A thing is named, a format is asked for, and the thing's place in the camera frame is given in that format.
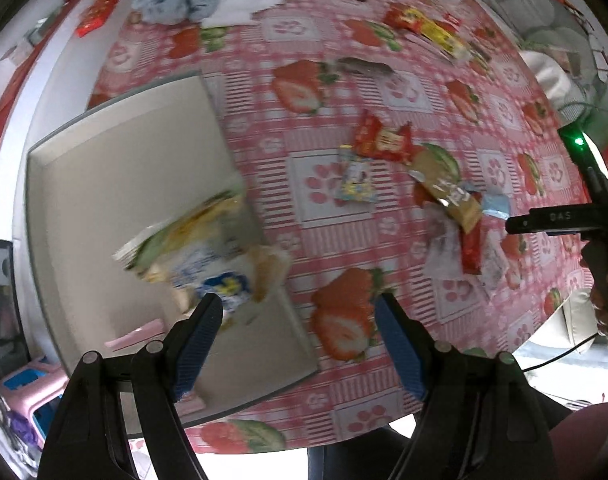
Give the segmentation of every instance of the purple object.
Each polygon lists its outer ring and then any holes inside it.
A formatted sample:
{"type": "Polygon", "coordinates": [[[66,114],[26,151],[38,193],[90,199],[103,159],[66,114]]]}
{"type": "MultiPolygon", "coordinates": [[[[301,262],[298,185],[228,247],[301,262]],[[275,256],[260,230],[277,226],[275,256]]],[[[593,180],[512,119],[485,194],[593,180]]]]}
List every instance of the purple object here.
{"type": "Polygon", "coordinates": [[[11,431],[13,431],[23,443],[28,446],[37,446],[37,434],[26,417],[11,410],[8,412],[8,418],[11,421],[11,431]]]}

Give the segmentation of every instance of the white tray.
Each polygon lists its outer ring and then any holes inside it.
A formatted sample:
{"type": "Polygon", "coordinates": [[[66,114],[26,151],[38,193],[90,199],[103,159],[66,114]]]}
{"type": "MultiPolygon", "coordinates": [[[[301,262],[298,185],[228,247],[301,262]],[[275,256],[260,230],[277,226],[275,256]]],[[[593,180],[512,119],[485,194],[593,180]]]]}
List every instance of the white tray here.
{"type": "MultiPolygon", "coordinates": [[[[142,282],[111,255],[141,229],[241,183],[197,75],[128,94],[66,124],[32,147],[26,174],[31,267],[69,373],[88,350],[114,355],[105,341],[157,317],[167,329],[178,319],[167,285],[142,282]]],[[[246,236],[263,241],[249,207],[245,214],[246,236]]],[[[238,313],[196,382],[206,408],[183,416],[185,426],[236,412],[318,370],[283,289],[238,313]]],[[[140,425],[132,395],[122,399],[134,436],[140,425]]]]}

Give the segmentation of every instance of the pink chair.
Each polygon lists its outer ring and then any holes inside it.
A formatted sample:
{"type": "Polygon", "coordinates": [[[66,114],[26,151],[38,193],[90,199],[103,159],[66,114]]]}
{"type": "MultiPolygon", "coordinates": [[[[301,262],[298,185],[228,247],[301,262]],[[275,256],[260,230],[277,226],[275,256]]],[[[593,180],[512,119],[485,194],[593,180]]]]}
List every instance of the pink chair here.
{"type": "Polygon", "coordinates": [[[61,365],[46,358],[35,359],[0,381],[0,395],[14,412],[29,421],[37,435],[37,444],[44,446],[60,398],[68,383],[61,365]]]}

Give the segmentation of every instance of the table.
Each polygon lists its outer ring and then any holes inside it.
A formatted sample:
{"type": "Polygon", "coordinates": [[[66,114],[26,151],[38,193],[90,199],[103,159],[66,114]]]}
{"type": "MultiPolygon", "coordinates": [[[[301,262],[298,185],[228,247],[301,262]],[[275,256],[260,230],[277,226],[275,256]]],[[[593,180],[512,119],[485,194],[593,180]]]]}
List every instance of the table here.
{"type": "MultiPolygon", "coordinates": [[[[508,195],[514,214],[586,200],[541,89],[475,1],[446,9],[434,0],[286,0],[257,19],[255,26],[215,33],[187,23],[127,20],[90,106],[158,77],[202,71],[264,231],[294,258],[287,287],[306,326],[314,311],[311,295],[320,286],[348,267],[381,267],[399,303],[434,338],[492,354],[515,350],[570,290],[590,286],[578,264],[579,240],[545,234],[504,245],[511,268],[488,304],[478,301],[468,281],[425,277],[426,222],[414,181],[402,166],[372,165],[377,204],[334,200],[337,148],[351,142],[364,108],[391,127],[411,121],[416,143],[445,148],[462,179],[508,195]],[[459,23],[460,34],[492,56],[491,73],[440,60],[378,27],[389,2],[459,23]],[[386,81],[342,73],[306,93],[276,82],[282,76],[273,74],[297,60],[343,56],[385,62],[397,76],[386,81]],[[528,171],[524,154],[539,174],[528,171]]],[[[483,226],[505,235],[501,220],[484,217],[483,226]]],[[[189,428],[193,449],[251,452],[257,450],[248,436],[252,430],[261,435],[264,450],[318,446],[420,409],[402,390],[377,337],[358,362],[330,358],[311,337],[319,352],[318,375],[225,420],[189,428]]]]}

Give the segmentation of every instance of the white towel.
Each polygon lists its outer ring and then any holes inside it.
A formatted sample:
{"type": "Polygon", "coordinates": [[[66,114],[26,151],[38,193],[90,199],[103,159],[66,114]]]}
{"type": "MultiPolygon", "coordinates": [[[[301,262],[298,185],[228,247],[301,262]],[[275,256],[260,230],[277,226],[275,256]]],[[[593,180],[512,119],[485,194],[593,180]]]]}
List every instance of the white towel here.
{"type": "Polygon", "coordinates": [[[202,28],[254,25],[252,14],[270,9],[284,0],[220,0],[218,8],[202,20],[202,28]]]}

